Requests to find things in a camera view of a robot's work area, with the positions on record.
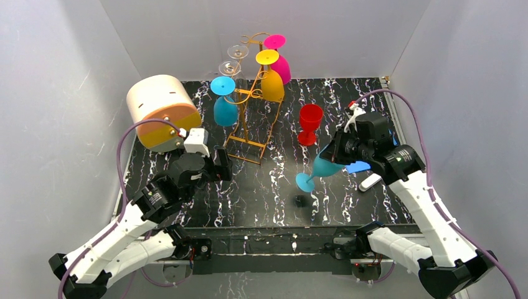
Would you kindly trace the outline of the red wine glass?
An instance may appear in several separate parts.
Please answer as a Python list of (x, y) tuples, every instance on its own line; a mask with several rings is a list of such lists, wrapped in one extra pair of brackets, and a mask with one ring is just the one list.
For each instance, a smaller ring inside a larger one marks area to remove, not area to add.
[(317, 136), (315, 131), (319, 129), (323, 118), (323, 109), (316, 104), (304, 105), (299, 112), (299, 123), (301, 132), (298, 134), (298, 142), (303, 146), (314, 145)]

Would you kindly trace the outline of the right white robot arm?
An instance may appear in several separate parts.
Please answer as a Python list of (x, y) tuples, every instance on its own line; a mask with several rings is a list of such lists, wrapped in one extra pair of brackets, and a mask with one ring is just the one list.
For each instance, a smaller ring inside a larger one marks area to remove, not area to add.
[(395, 145), (379, 113), (355, 113), (340, 127), (320, 157), (331, 163), (367, 163), (404, 203), (426, 239), (426, 247), (373, 221), (356, 230), (355, 249), (382, 254), (418, 276), (433, 298), (449, 298), (478, 282), (494, 266), (493, 255), (477, 249), (453, 228), (432, 200), (426, 165), (409, 145)]

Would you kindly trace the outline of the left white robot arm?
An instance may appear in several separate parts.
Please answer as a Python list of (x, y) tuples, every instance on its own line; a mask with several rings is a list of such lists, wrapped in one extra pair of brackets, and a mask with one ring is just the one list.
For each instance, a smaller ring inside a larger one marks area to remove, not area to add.
[(142, 242), (138, 237), (178, 213), (206, 184), (232, 180), (233, 162), (226, 150), (217, 148), (215, 153), (215, 158), (200, 152), (181, 154), (96, 236), (68, 254), (53, 255), (49, 265), (60, 279), (58, 298), (101, 298), (129, 273), (153, 261), (191, 253), (192, 239), (180, 224)]

